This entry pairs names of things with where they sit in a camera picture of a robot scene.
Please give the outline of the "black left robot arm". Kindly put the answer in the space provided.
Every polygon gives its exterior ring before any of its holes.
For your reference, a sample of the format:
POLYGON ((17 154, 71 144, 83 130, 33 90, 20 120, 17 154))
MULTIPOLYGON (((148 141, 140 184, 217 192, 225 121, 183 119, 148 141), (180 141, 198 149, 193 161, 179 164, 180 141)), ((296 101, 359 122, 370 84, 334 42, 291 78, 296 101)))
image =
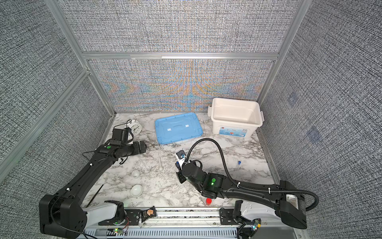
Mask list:
POLYGON ((105 209, 84 210, 82 202, 101 177, 120 158, 146 152, 147 145, 141 141, 132 144, 102 144, 90 162, 63 188, 55 194, 46 194, 39 202, 39 223, 42 234, 66 239, 76 239, 87 226, 108 222, 114 225, 126 223, 123 203, 105 201, 105 209))

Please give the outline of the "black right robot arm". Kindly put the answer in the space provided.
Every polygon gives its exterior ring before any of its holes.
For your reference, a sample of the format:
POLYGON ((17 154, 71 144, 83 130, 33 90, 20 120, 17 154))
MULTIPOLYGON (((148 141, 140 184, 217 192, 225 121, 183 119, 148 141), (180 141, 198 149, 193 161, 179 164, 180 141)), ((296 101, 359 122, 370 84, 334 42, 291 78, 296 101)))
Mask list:
POLYGON ((206 173, 195 163, 176 163, 176 167, 180 182, 188 181, 206 198, 234 198, 262 204, 273 209, 285 225, 307 229, 305 197, 287 181, 271 185, 241 183, 228 176, 206 173))

